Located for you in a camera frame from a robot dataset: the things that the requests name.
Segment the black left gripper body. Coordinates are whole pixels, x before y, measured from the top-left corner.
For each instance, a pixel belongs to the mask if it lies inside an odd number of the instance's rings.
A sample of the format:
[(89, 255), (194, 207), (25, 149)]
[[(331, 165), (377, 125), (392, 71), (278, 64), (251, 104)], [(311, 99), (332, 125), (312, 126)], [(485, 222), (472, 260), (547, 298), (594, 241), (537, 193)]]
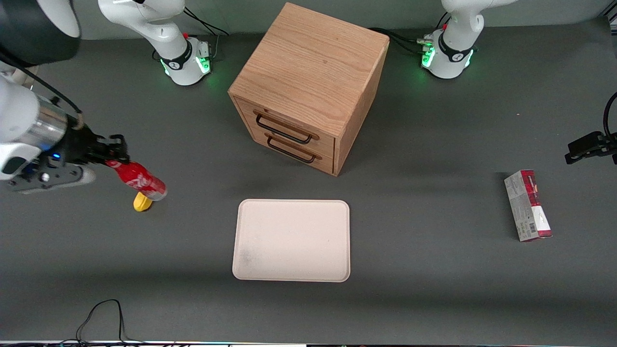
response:
[(597, 132), (599, 140), (599, 149), (597, 150), (598, 157), (611, 156), (611, 150), (617, 147), (617, 133), (609, 135)]

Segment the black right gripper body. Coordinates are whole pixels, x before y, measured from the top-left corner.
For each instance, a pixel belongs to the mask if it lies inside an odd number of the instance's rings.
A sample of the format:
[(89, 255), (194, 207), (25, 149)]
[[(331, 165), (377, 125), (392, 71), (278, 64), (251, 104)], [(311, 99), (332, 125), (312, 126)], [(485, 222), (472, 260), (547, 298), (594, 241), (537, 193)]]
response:
[(46, 151), (46, 167), (101, 164), (101, 158), (96, 156), (102, 148), (100, 140), (102, 136), (93, 133), (90, 127), (84, 126), (79, 130), (69, 127), (62, 139)]

